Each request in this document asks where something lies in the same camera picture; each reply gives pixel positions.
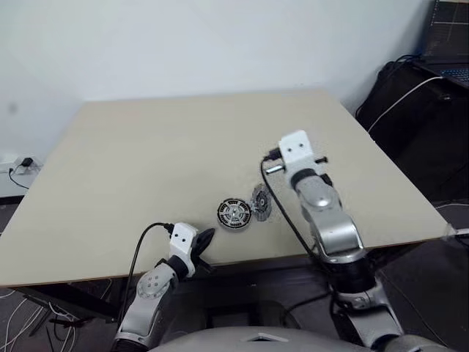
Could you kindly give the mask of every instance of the beige tabletop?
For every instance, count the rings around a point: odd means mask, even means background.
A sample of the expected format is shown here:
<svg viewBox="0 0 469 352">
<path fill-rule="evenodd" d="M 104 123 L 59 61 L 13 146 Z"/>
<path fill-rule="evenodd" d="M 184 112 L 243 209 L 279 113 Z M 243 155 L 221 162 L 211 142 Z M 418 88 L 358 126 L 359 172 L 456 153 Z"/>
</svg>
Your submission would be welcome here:
<svg viewBox="0 0 469 352">
<path fill-rule="evenodd" d="M 367 247 L 446 234 L 447 223 L 323 91 L 86 103 L 0 237 L 0 285 L 66 282 L 128 272 L 141 231 L 156 221 L 216 227 L 204 253 L 214 265 L 303 254 L 278 208 L 242 232 L 218 225 L 228 197 L 250 199 L 259 162 L 280 138 L 303 129 Z M 311 243 L 283 176 L 271 177 Z M 169 239 L 150 232 L 136 272 L 166 257 Z"/>
</svg>

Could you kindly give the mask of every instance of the motor part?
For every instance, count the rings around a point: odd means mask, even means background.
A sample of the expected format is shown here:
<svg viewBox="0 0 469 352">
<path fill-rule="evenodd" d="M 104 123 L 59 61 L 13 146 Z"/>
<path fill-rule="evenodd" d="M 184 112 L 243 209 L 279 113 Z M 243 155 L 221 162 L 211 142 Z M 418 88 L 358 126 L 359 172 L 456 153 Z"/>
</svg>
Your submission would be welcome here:
<svg viewBox="0 0 469 352">
<path fill-rule="evenodd" d="M 242 199 L 225 199 L 217 210 L 220 224 L 229 230 L 241 230 L 251 220 L 251 207 Z"/>
<path fill-rule="evenodd" d="M 272 199 L 264 184 L 256 186 L 252 192 L 251 206 L 257 221 L 266 221 L 272 212 Z"/>
</svg>

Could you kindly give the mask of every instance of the white cable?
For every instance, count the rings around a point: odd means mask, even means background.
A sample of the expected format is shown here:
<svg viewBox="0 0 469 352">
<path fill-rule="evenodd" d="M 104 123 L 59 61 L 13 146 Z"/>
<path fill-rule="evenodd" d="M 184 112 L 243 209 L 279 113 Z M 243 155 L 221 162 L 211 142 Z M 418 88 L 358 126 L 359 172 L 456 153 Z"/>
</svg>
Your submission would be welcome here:
<svg viewBox="0 0 469 352">
<path fill-rule="evenodd" d="M 389 106 L 388 109 L 386 111 L 384 111 L 374 122 L 373 124 L 371 125 L 371 127 L 368 129 L 368 133 L 373 129 L 374 125 L 376 125 L 378 123 L 378 121 L 381 120 L 381 117 L 383 117 L 384 115 L 386 115 L 390 110 L 392 110 L 393 107 L 395 107 L 397 104 L 399 104 L 401 101 L 403 101 L 409 94 L 415 92 L 418 88 L 422 87 L 424 84 L 427 84 L 428 82 L 430 81 L 434 81 L 435 79 L 443 79 L 443 77 L 441 76 L 438 76 L 438 77 L 431 77 L 431 78 L 428 78 L 426 81 L 423 81 L 421 82 L 420 84 L 417 84 L 415 87 L 413 87 L 410 91 L 408 91 L 407 93 L 405 93 L 403 96 L 401 96 L 401 98 L 398 99 L 397 102 L 395 102 L 393 105 Z"/>
<path fill-rule="evenodd" d="M 63 308 L 60 308 L 60 310 L 63 310 L 66 314 L 64 313 L 59 313 L 57 312 L 53 307 L 52 307 L 52 304 L 49 302 L 49 308 L 51 308 L 51 311 L 58 315 L 59 317 L 63 317 L 65 319 L 67 319 L 68 321 L 70 321 L 71 323 L 73 322 L 73 318 L 75 318 L 74 315 L 70 314 L 69 312 L 67 312 L 65 309 Z M 65 337 L 65 341 L 64 341 L 64 344 L 62 345 L 62 348 L 60 350 L 60 352 L 64 352 L 64 349 L 65 349 L 65 346 L 67 345 L 67 342 L 68 342 L 68 337 L 70 336 L 70 332 L 73 331 L 73 338 L 72 338 L 72 344 L 70 345 L 70 348 L 68 349 L 68 352 L 71 352 L 71 350 L 73 349 L 73 346 L 75 345 L 75 327 L 74 326 L 71 326 L 70 328 L 68 328 L 68 331 L 67 331 L 67 336 Z"/>
<path fill-rule="evenodd" d="M 36 310 L 33 311 L 33 313 L 29 316 L 29 318 L 24 322 L 23 326 L 21 327 L 21 331 L 24 331 L 25 326 L 29 324 L 29 322 L 31 321 L 31 319 L 33 319 L 33 317 L 34 317 L 33 321 L 36 321 L 36 319 L 39 317 L 39 314 L 37 313 L 42 310 L 43 310 L 42 307 L 36 308 Z M 19 339 L 19 336 L 14 339 L 15 341 L 13 341 L 13 344 L 10 346 L 10 352 L 13 351 L 13 348 L 15 347 L 15 343 L 16 341 L 18 341 L 18 339 Z"/>
<path fill-rule="evenodd" d="M 425 327 L 427 329 L 429 329 L 429 331 L 433 334 L 433 336 L 435 336 L 437 338 L 437 340 L 441 343 L 441 345 L 445 346 L 445 347 L 448 347 L 448 345 L 445 343 L 445 341 L 443 341 L 443 339 L 440 337 L 440 335 L 437 334 L 437 332 L 427 323 L 427 321 L 424 319 L 424 317 L 422 316 L 422 314 L 420 314 L 420 312 L 418 311 L 417 307 L 415 306 L 415 304 L 410 300 L 409 297 L 407 297 L 407 295 L 404 293 L 404 291 L 401 290 L 401 288 L 399 286 L 397 286 L 394 282 L 392 282 L 388 276 L 385 274 L 384 270 L 381 269 L 380 270 L 380 273 L 381 275 L 383 275 L 383 277 L 386 279 L 387 282 L 389 282 L 391 284 L 392 287 L 394 287 L 394 289 L 400 293 L 400 295 L 405 299 L 405 301 L 407 301 L 407 303 L 412 307 L 414 313 L 417 314 L 418 318 L 420 319 L 420 321 L 425 325 Z"/>
<path fill-rule="evenodd" d="M 70 318 L 68 316 L 66 316 L 65 318 L 68 321 L 70 321 L 71 323 L 73 322 L 72 318 Z M 72 344 L 70 345 L 70 348 L 68 349 L 68 352 L 71 352 L 71 350 L 73 349 L 73 346 L 75 345 L 75 327 L 71 326 L 67 331 L 67 336 L 65 337 L 65 341 L 64 341 L 64 344 L 62 345 L 62 348 L 60 349 L 60 352 L 64 352 L 64 349 L 65 349 L 65 346 L 67 345 L 68 337 L 70 336 L 71 331 L 73 331 L 73 338 L 72 338 Z"/>
<path fill-rule="evenodd" d="M 459 235 L 469 235 L 469 228 L 456 230 L 456 236 Z"/>
<path fill-rule="evenodd" d="M 3 299 L 3 298 L 6 298 L 6 297 L 10 297 L 13 293 L 15 293 L 16 291 L 12 291 L 10 293 L 8 293 L 7 295 L 5 296 L 0 296 L 0 299 Z"/>
<path fill-rule="evenodd" d="M 101 295 L 101 299 L 103 299 L 103 297 L 107 294 L 109 288 L 110 288 L 111 285 L 112 285 L 112 279 L 109 279 L 109 278 L 108 278 L 108 280 L 109 280 L 109 285 L 108 285 L 108 287 L 106 287 L 106 289 L 104 290 L 103 294 Z"/>
<path fill-rule="evenodd" d="M 6 336 L 6 337 L 5 337 L 5 344 L 4 344 L 3 346 L 0 346 L 0 350 L 1 350 L 2 348 L 4 348 L 4 351 L 6 351 L 6 350 L 7 350 L 7 346 L 8 346 L 10 343 L 13 343 L 22 333 L 24 333 L 24 332 L 33 324 L 33 322 L 36 320 L 36 318 L 39 316 L 39 314 L 40 314 L 41 312 L 42 312 L 42 308 L 41 308 L 41 309 L 39 310 L 39 312 L 36 314 L 36 316 L 34 317 L 34 319 L 33 319 L 25 328 L 21 329 L 20 332 L 18 332 L 18 333 L 16 334 L 16 336 L 13 337 L 10 341 L 7 342 L 8 336 Z"/>
<path fill-rule="evenodd" d="M 435 207 L 435 209 L 441 209 L 441 208 L 446 208 L 446 207 L 469 207 L 469 204 L 465 204 L 465 203 L 449 203 L 449 204 L 444 204 L 444 205 L 440 205 L 438 207 Z"/>
<path fill-rule="evenodd" d="M 7 323 L 7 332 L 5 332 L 5 345 L 4 345 L 4 352 L 7 352 L 7 346 L 8 346 L 8 330 L 10 330 L 10 323 L 13 319 L 13 315 L 15 315 L 15 313 L 18 311 L 18 309 L 20 309 L 20 307 L 27 301 L 28 299 L 25 298 L 24 300 L 22 300 L 19 305 L 16 306 L 15 310 L 13 310 L 13 313 L 11 314 L 10 318 L 8 319 L 8 323 Z"/>
</svg>

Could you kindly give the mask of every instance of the white wall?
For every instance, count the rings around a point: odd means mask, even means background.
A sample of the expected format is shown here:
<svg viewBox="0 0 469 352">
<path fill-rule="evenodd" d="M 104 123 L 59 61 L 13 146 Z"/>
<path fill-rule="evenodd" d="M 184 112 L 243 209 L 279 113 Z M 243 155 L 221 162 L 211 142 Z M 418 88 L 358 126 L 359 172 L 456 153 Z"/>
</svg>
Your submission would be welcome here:
<svg viewBox="0 0 469 352">
<path fill-rule="evenodd" d="M 431 1 L 3 0 L 0 162 L 45 159 L 85 100 L 324 87 L 353 110 Z"/>
</svg>

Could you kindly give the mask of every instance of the wire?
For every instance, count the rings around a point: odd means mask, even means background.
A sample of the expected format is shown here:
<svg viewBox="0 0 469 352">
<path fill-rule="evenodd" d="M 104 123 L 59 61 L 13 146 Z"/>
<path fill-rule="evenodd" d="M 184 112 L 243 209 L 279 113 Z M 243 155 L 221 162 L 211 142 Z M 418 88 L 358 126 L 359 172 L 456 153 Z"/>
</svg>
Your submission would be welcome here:
<svg viewBox="0 0 469 352">
<path fill-rule="evenodd" d="M 21 327 L 21 330 L 23 330 L 23 329 L 25 328 L 25 326 L 26 326 L 27 324 L 29 324 L 29 322 L 31 321 L 31 319 L 33 319 L 34 315 L 36 315 L 36 317 L 34 318 L 34 321 L 36 321 L 36 319 L 39 317 L 38 312 L 40 312 L 40 311 L 42 312 L 42 310 L 43 310 L 42 307 L 38 307 L 38 308 L 29 316 L 29 318 L 26 320 L 26 322 L 23 324 L 23 326 Z M 13 348 L 15 347 L 15 343 L 16 343 L 16 341 L 18 341 L 18 338 L 19 338 L 19 337 L 16 337 L 16 338 L 15 338 L 15 341 L 13 341 L 13 344 L 10 346 L 10 352 L 13 351 Z"/>
<path fill-rule="evenodd" d="M 49 346 L 51 347 L 51 351 L 52 351 L 52 352 L 56 352 L 56 351 L 53 349 L 53 343 L 52 343 L 52 339 L 51 339 L 51 333 L 49 332 L 48 327 L 45 327 L 45 333 L 47 334 L 47 340 L 49 341 Z"/>
<path fill-rule="evenodd" d="M 13 180 L 12 173 L 15 174 L 15 173 L 16 173 L 16 170 L 18 170 L 18 167 L 19 167 L 19 165 L 16 167 L 15 171 L 13 171 L 13 169 L 10 169 L 10 170 L 8 171 L 8 177 L 11 179 L 11 181 L 12 181 L 15 185 L 20 186 L 20 187 L 23 187 L 23 188 L 26 188 L 26 189 L 29 189 L 29 187 L 23 186 L 23 185 L 21 185 L 20 183 L 18 183 L 18 182 L 16 182 L 15 180 Z"/>
<path fill-rule="evenodd" d="M 462 238 L 459 238 L 459 237 L 455 237 L 454 239 L 456 240 L 457 243 L 459 243 L 461 246 L 463 246 L 469 251 L 469 243 L 464 242 Z"/>
<path fill-rule="evenodd" d="M 67 312 L 65 309 L 63 308 L 60 308 L 60 310 L 62 310 L 64 313 L 60 313 L 60 312 L 57 312 L 53 307 L 52 307 L 52 304 L 49 302 L 49 308 L 51 309 L 51 311 L 55 314 L 55 315 L 58 315 L 59 317 L 63 317 L 65 319 L 67 319 L 68 321 L 70 321 L 71 323 L 73 323 L 73 318 L 74 316 L 72 314 L 70 314 L 69 312 Z M 67 336 L 65 337 L 65 340 L 63 340 L 63 345 L 62 345 L 62 348 L 60 350 L 60 352 L 64 352 L 64 349 L 65 349 L 65 346 L 67 345 L 67 342 L 68 342 L 68 337 L 70 336 L 70 332 L 73 332 L 73 339 L 72 339 L 72 344 L 70 345 L 70 348 L 68 349 L 68 352 L 71 352 L 73 346 L 75 345 L 75 327 L 74 326 L 70 326 L 70 328 L 68 328 L 68 331 L 67 331 Z"/>
<path fill-rule="evenodd" d="M 293 324 L 293 326 L 295 327 L 295 329 L 297 330 L 301 330 L 301 325 L 298 323 L 298 321 L 295 319 L 295 317 L 293 316 L 293 314 L 291 313 L 286 313 L 284 312 L 284 316 L 282 315 L 280 317 L 280 323 L 281 325 L 284 327 L 284 328 L 288 328 L 288 325 L 287 325 L 287 318 L 289 318 L 290 322 Z"/>
<path fill-rule="evenodd" d="M 290 217 L 288 216 L 287 212 L 285 211 L 284 207 L 282 206 L 282 204 L 281 204 L 280 201 L 278 200 L 276 194 L 273 192 L 272 187 L 270 186 L 269 182 L 267 181 L 267 178 L 265 177 L 265 173 L 264 173 L 264 162 L 265 162 L 265 160 L 262 160 L 262 161 L 261 161 L 261 164 L 260 164 L 260 172 L 261 172 L 262 179 L 264 180 L 264 183 L 265 183 L 265 185 L 267 186 L 267 189 L 269 190 L 270 195 L 272 196 L 273 200 L 274 200 L 275 203 L 277 204 L 278 209 L 280 209 L 280 212 L 281 212 L 282 215 L 284 216 L 285 220 L 287 220 L 288 225 L 292 228 L 292 230 L 293 230 L 293 232 L 294 232 L 296 238 L 300 241 L 301 246 L 303 246 L 303 248 L 305 249 L 306 253 L 308 253 L 309 257 L 311 257 L 311 258 L 316 258 L 316 256 L 314 255 L 313 251 L 308 247 L 308 244 L 307 244 L 307 243 L 305 242 L 305 240 L 303 239 L 303 236 L 300 234 L 300 232 L 298 231 L 298 229 L 296 228 L 296 226 L 293 224 L 292 220 L 290 220 Z"/>
<path fill-rule="evenodd" d="M 330 292 L 323 293 L 321 295 L 315 296 L 313 298 L 308 298 L 305 299 L 304 301 L 300 301 L 296 304 L 293 304 L 290 308 L 287 308 L 284 312 L 284 314 L 281 316 L 281 323 L 283 326 L 285 326 L 287 316 L 292 313 L 293 310 L 297 309 L 298 307 L 304 306 L 305 304 L 310 304 L 316 301 L 320 301 L 321 299 L 324 299 L 326 297 L 330 296 Z"/>
<path fill-rule="evenodd" d="M 15 293 L 16 291 L 12 291 L 10 293 L 8 293 L 7 295 L 5 296 L 0 296 L 0 299 L 3 299 L 3 298 L 6 298 L 6 297 L 10 297 L 13 293 Z"/>
<path fill-rule="evenodd" d="M 469 204 L 449 203 L 449 204 L 439 205 L 439 206 L 435 207 L 435 209 L 441 209 L 441 208 L 446 208 L 446 207 L 469 207 Z"/>
<path fill-rule="evenodd" d="M 400 293 L 400 295 L 407 301 L 407 303 L 412 307 L 413 311 L 417 314 L 418 318 L 420 319 L 420 321 L 425 325 L 425 327 L 433 334 L 433 336 L 435 336 L 437 338 L 437 340 L 445 347 L 448 347 L 448 345 L 443 341 L 443 339 L 437 334 L 437 332 L 425 321 L 424 317 L 422 316 L 422 314 L 420 314 L 420 312 L 418 311 L 417 307 L 414 305 L 414 303 L 412 303 L 412 301 L 410 300 L 410 298 L 407 297 L 407 295 L 399 288 L 399 286 L 397 286 L 396 284 L 394 284 L 394 282 L 392 282 L 388 276 L 385 274 L 385 272 L 383 270 L 380 270 L 380 273 L 381 275 L 383 275 L 383 277 L 386 279 L 387 282 L 389 282 L 391 284 L 391 286 L 397 291 Z"/>
<path fill-rule="evenodd" d="M 381 120 L 381 118 L 386 115 L 390 110 L 392 110 L 393 107 L 395 107 L 397 104 L 399 104 L 401 101 L 403 101 L 409 94 L 415 92 L 418 88 L 422 87 L 424 84 L 429 83 L 430 81 L 434 81 L 435 79 L 443 79 L 443 77 L 438 76 L 438 77 L 431 77 L 428 78 L 427 80 L 421 82 L 420 84 L 417 84 L 415 87 L 413 87 L 411 90 L 409 90 L 407 93 L 405 93 L 403 96 L 401 96 L 393 105 L 389 106 L 371 125 L 371 127 L 368 129 L 368 133 L 373 129 L 373 127 L 378 123 L 378 121 Z"/>
<path fill-rule="evenodd" d="M 334 305 L 335 305 L 335 303 L 336 303 L 336 300 L 335 300 L 334 296 L 332 295 L 332 296 L 330 297 L 330 301 L 329 301 L 329 315 L 330 315 L 331 318 L 333 318 L 333 316 L 336 314 L 336 313 L 334 312 Z"/>
<path fill-rule="evenodd" d="M 58 339 L 58 341 L 64 342 L 65 339 L 62 339 L 61 337 L 59 337 L 59 334 L 57 334 L 57 322 L 56 322 L 55 320 L 54 320 L 54 322 L 53 322 L 53 335 L 56 337 L 56 339 Z"/>
<path fill-rule="evenodd" d="M 127 277 L 127 284 L 125 285 L 124 302 L 122 303 L 121 310 L 119 311 L 119 317 L 118 317 L 118 321 L 117 321 L 117 328 L 120 327 L 122 319 L 124 318 L 124 311 L 127 308 L 126 307 L 127 306 L 127 296 L 128 296 L 129 289 L 130 289 L 130 282 L 132 281 L 133 269 L 135 268 L 137 257 L 139 255 L 141 242 L 144 240 L 145 235 L 147 234 L 147 232 L 155 226 L 164 227 L 166 229 L 166 231 L 168 231 L 170 234 L 172 232 L 172 230 L 170 230 L 170 228 L 171 227 L 174 228 L 173 224 L 165 224 L 163 222 L 155 222 L 154 224 L 149 225 L 143 231 L 143 233 L 141 234 L 139 242 L 137 243 L 137 247 L 135 248 L 135 253 L 133 254 L 132 264 L 130 265 L 130 270 L 129 270 L 129 274 L 128 274 L 128 277 Z"/>
<path fill-rule="evenodd" d="M 2 348 L 4 348 L 4 352 L 7 352 L 7 346 L 8 346 L 9 344 L 15 343 L 16 339 L 17 339 L 22 333 L 24 333 L 24 332 L 33 324 L 33 322 L 36 321 L 37 317 L 39 316 L 39 314 L 40 314 L 40 313 L 42 312 L 42 310 L 43 310 L 42 307 L 41 307 L 40 310 L 37 312 L 37 314 L 34 316 L 33 320 L 32 320 L 30 323 L 28 323 L 28 325 L 27 325 L 26 327 L 22 328 L 22 329 L 20 330 L 20 332 L 18 332 L 18 333 L 16 334 L 15 337 L 13 337 L 10 341 L 8 341 L 8 330 L 10 329 L 10 322 L 11 322 L 11 319 L 12 319 L 13 315 L 18 311 L 18 309 L 23 305 L 23 303 L 24 303 L 25 301 L 27 301 L 27 298 L 25 298 L 24 300 L 22 300 L 21 303 L 19 303 L 19 305 L 17 305 L 17 307 L 15 308 L 15 310 L 13 311 L 13 313 L 11 314 L 10 319 L 8 320 L 8 324 L 7 324 L 7 333 L 6 333 L 6 336 L 5 336 L 5 344 L 4 344 L 3 346 L 0 346 L 0 350 L 1 350 Z"/>
<path fill-rule="evenodd" d="M 469 235 L 469 228 L 456 230 L 456 236 Z"/>
<path fill-rule="evenodd" d="M 108 285 L 108 287 L 106 287 L 106 289 L 104 290 L 104 292 L 103 292 L 103 294 L 101 295 L 101 298 L 100 298 L 100 299 L 103 299 L 103 298 L 104 298 L 104 296 L 107 294 L 109 288 L 111 288 L 111 286 L 112 286 L 112 279 L 109 279 L 109 278 L 108 278 L 108 280 L 109 280 L 109 285 Z"/>
<path fill-rule="evenodd" d="M 7 323 L 7 332 L 5 333 L 4 352 L 7 352 L 8 330 L 10 329 L 10 323 L 11 323 L 11 321 L 12 321 L 12 319 L 13 319 L 13 315 L 15 315 L 15 313 L 18 311 L 18 309 L 20 309 L 21 306 L 26 303 L 26 301 L 28 301 L 27 298 L 25 298 L 24 300 L 22 300 L 22 301 L 19 303 L 19 305 L 16 306 L 15 310 L 13 310 L 13 313 L 11 314 L 10 318 L 8 319 L 8 323 Z"/>
<path fill-rule="evenodd" d="M 412 61 L 414 59 L 418 58 L 418 55 L 402 55 L 401 57 L 399 57 L 393 64 L 392 64 L 392 69 L 391 71 L 388 73 L 388 75 L 383 78 L 381 81 L 378 81 L 377 84 L 375 85 L 375 87 L 372 88 L 371 92 L 368 94 L 368 96 L 366 97 L 366 99 L 362 102 L 362 104 L 355 110 L 355 118 L 357 119 L 358 118 L 358 113 L 361 111 L 361 108 L 363 108 L 363 105 L 365 105 L 365 103 L 370 99 L 370 97 L 372 97 L 376 92 L 378 92 L 381 88 L 384 87 L 385 85 L 385 82 L 390 78 L 392 77 L 392 75 L 397 72 L 403 65 L 405 65 L 406 63 L 408 63 L 409 61 Z"/>
</svg>

